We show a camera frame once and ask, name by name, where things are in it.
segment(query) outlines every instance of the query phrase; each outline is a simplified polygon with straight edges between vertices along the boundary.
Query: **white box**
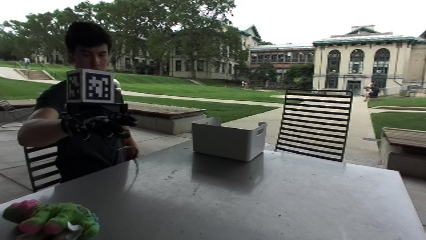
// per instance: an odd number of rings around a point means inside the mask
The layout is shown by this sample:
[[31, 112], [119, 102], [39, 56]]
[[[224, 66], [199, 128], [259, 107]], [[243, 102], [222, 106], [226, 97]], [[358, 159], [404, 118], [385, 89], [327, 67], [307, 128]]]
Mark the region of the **white box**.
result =
[[251, 161], [263, 152], [266, 137], [264, 122], [252, 130], [220, 126], [218, 118], [206, 118], [191, 123], [192, 151], [214, 156]]

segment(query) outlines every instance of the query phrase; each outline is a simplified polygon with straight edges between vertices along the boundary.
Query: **man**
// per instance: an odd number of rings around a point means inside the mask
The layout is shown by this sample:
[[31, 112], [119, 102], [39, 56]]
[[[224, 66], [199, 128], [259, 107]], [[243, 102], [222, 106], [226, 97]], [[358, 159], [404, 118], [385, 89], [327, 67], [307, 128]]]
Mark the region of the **man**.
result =
[[25, 69], [27, 69], [27, 67], [29, 67], [29, 58], [23, 58], [23, 63], [25, 63]]
[[376, 98], [378, 97], [378, 93], [380, 92], [379, 87], [371, 83], [370, 85], [370, 91], [367, 92], [367, 94], [364, 95], [364, 102], [368, 101], [368, 98]]
[[[75, 69], [106, 70], [111, 40], [107, 32], [98, 25], [89, 22], [71, 23], [65, 35], [65, 45], [69, 62]], [[114, 94], [117, 103], [122, 103], [121, 93], [115, 91]], [[57, 143], [55, 166], [62, 182], [105, 169], [138, 155], [131, 136], [121, 139], [115, 135], [110, 137], [99, 132], [90, 132], [89, 138], [79, 136], [78, 131], [86, 129], [75, 128], [69, 124], [69, 119], [62, 117], [62, 113], [66, 112], [65, 104], [66, 81], [62, 81], [38, 97], [34, 112], [17, 134], [17, 140], [22, 146], [41, 147]], [[127, 126], [118, 124], [114, 126], [129, 133]]]

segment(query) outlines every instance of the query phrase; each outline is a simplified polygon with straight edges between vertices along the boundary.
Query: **columned building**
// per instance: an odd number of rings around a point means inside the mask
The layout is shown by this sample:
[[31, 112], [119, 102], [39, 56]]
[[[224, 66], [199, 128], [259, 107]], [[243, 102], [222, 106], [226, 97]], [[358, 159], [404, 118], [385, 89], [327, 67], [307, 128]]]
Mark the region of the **columned building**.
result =
[[355, 26], [343, 35], [312, 42], [315, 89], [363, 94], [374, 82], [382, 94], [399, 93], [401, 85], [424, 84], [426, 40]]

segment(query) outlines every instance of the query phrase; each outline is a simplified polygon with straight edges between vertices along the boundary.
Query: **grass lawn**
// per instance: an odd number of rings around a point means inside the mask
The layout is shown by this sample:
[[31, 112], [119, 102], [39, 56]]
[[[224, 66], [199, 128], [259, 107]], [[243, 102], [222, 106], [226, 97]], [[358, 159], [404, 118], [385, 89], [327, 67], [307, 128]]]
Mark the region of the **grass lawn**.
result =
[[426, 107], [426, 98], [388, 96], [368, 102], [370, 108], [378, 106]]
[[35, 99], [50, 86], [46, 83], [9, 80], [0, 77], [0, 95], [7, 100]]
[[[9, 80], [0, 78], [0, 95], [7, 100], [35, 99], [38, 93], [42, 92], [50, 84], [34, 83], [27, 81]], [[272, 107], [251, 106], [243, 104], [224, 104], [214, 102], [199, 102], [163, 98], [133, 97], [125, 96], [125, 101], [142, 102], [150, 104], [190, 107], [206, 109], [207, 117], [218, 117], [222, 122], [255, 115], [258, 113], [272, 110]]]
[[226, 104], [226, 103], [215, 103], [215, 102], [199, 102], [199, 101], [150, 98], [150, 97], [123, 96], [123, 100], [131, 101], [131, 102], [159, 104], [159, 105], [171, 105], [176, 107], [206, 109], [206, 116], [218, 117], [222, 122], [228, 122], [239, 118], [243, 118], [275, 109], [274, 107], [264, 107], [264, 106]]
[[[13, 67], [13, 62], [0, 62], [2, 67]], [[66, 71], [71, 68], [63, 65], [45, 64], [49, 69], [54, 72], [55, 79], [62, 80], [66, 78]], [[41, 69], [41, 64], [33, 63], [30, 65], [31, 69]], [[283, 95], [279, 91], [254, 91], [242, 90], [239, 87], [224, 87], [226, 84], [220, 80], [202, 80], [199, 82], [206, 85], [196, 85], [187, 79], [141, 75], [141, 74], [127, 74], [127, 73], [114, 73], [114, 78], [121, 83], [121, 88], [127, 91], [170, 95], [179, 97], [192, 97], [192, 98], [210, 98], [222, 100], [240, 100], [240, 101], [254, 101], [254, 102], [270, 102], [282, 103], [282, 98], [270, 97], [271, 95]]]
[[375, 138], [380, 137], [383, 127], [426, 131], [426, 113], [371, 113], [371, 122], [374, 127]]

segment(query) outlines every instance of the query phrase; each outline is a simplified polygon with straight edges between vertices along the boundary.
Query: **dark t-shirt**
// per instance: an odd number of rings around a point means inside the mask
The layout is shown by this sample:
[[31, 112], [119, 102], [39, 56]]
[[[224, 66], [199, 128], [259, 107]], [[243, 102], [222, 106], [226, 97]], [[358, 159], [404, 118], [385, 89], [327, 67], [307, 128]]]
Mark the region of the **dark t-shirt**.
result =
[[[114, 95], [115, 103], [122, 103], [118, 91]], [[35, 108], [53, 108], [58, 115], [65, 112], [66, 81], [62, 81], [45, 90], [37, 99]], [[125, 151], [117, 150], [123, 146], [122, 140], [115, 137], [102, 137], [91, 134], [87, 140], [79, 137], [65, 137], [57, 142], [55, 166], [62, 182], [102, 170], [125, 159]]]
[[376, 97], [380, 89], [378, 87], [371, 88], [370, 97]]

